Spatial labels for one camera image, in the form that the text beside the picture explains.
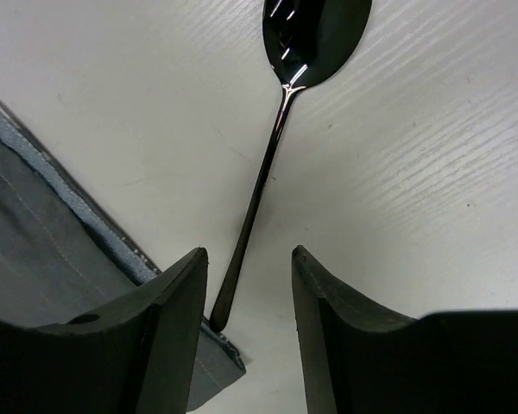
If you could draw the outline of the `grey cloth placemat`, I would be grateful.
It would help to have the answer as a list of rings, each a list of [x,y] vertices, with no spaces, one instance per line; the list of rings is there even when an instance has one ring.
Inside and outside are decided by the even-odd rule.
[[[67,323],[166,270],[0,103],[0,320],[24,328]],[[185,412],[244,373],[239,351],[203,315]]]

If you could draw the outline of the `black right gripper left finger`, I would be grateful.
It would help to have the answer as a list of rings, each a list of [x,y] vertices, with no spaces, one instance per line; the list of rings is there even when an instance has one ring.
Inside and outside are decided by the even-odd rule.
[[[195,248],[67,323],[0,320],[0,413],[183,413],[207,285]]]

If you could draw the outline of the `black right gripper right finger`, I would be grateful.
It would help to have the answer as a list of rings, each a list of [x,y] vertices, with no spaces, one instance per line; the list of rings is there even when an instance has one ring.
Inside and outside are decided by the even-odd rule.
[[[518,413],[518,310],[414,319],[292,253],[311,413]]]

